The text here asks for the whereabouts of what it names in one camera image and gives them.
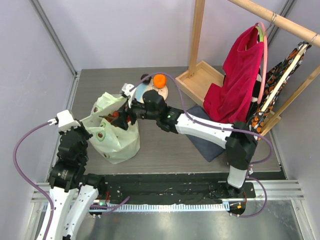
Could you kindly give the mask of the green avocado print plastic bag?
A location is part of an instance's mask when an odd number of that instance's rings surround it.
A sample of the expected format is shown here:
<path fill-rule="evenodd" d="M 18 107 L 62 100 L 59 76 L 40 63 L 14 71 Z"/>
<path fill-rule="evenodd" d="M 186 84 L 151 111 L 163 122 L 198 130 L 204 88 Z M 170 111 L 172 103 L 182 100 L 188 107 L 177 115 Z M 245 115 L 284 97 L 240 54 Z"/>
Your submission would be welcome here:
<path fill-rule="evenodd" d="M 85 129 L 92 134 L 89 141 L 94 149 L 114 165 L 133 158 L 140 150 L 137 122 L 134 125 L 129 122 L 128 129 L 123 130 L 99 117 L 117 111 L 124 103 L 121 95 L 105 92 L 94 103 L 90 115 L 81 120 Z"/>

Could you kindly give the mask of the red strawberries cluster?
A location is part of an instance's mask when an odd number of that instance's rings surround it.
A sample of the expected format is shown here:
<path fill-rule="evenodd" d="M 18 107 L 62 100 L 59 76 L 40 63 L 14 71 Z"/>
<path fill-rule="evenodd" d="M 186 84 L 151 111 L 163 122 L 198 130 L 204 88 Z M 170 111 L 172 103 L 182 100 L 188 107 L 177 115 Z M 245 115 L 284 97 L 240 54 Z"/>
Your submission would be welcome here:
<path fill-rule="evenodd" d="M 105 119 L 107 122 L 112 124 L 112 120 L 118 116 L 118 114 L 123 114 L 119 113 L 118 111 L 113 111 L 112 113 L 109 113 L 108 115 L 99 115 L 100 118 Z"/>

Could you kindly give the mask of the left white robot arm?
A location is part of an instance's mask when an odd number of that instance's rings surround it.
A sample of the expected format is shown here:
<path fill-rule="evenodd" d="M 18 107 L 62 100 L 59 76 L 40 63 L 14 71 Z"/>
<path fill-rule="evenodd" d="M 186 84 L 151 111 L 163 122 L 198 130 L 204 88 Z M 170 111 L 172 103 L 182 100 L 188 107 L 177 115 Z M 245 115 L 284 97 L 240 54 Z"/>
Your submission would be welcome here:
<path fill-rule="evenodd" d="M 83 126 L 60 133 L 58 160 L 48 179 L 51 202 L 37 239 L 74 240 L 94 200 L 106 195 L 104 178 L 85 174 L 91 137 Z"/>

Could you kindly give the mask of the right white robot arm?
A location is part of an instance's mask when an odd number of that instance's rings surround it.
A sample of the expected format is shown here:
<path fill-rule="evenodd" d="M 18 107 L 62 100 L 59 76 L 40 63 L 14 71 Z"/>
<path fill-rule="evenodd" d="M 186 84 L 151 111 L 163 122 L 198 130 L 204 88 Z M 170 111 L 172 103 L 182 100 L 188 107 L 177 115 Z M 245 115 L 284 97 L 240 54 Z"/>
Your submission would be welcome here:
<path fill-rule="evenodd" d="M 154 120 L 165 132 L 201 138 L 225 149 L 229 174 L 219 192 L 233 198 L 243 193 L 249 165 L 257 147 L 257 141 L 246 130 L 244 123 L 222 124 L 189 115 L 181 109 L 168 106 L 155 90 L 145 92 L 143 102 L 126 97 L 111 124 L 127 130 L 138 119 Z"/>

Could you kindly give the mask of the dark brown plum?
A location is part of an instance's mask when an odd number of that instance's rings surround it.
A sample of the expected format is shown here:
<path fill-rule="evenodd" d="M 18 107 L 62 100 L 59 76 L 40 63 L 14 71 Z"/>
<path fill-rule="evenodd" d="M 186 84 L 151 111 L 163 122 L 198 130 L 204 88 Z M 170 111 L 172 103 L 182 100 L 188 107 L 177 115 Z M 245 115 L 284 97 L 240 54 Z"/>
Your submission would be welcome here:
<path fill-rule="evenodd" d="M 152 76 L 145 73 L 143 74 L 140 79 L 142 80 L 142 83 L 145 84 L 145 85 L 149 85 L 151 80 L 152 80 Z"/>

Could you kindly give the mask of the orange fruit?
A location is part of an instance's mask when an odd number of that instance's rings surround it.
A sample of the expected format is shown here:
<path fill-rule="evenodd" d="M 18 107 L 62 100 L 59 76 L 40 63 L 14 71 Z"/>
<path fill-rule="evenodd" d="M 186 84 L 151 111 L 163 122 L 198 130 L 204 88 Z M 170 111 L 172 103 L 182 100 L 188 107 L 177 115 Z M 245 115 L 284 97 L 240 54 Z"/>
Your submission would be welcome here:
<path fill-rule="evenodd" d="M 167 84 L 167 78 L 164 74 L 156 74 L 153 77 L 153 85 L 157 88 L 157 89 L 162 89 L 166 86 Z"/>

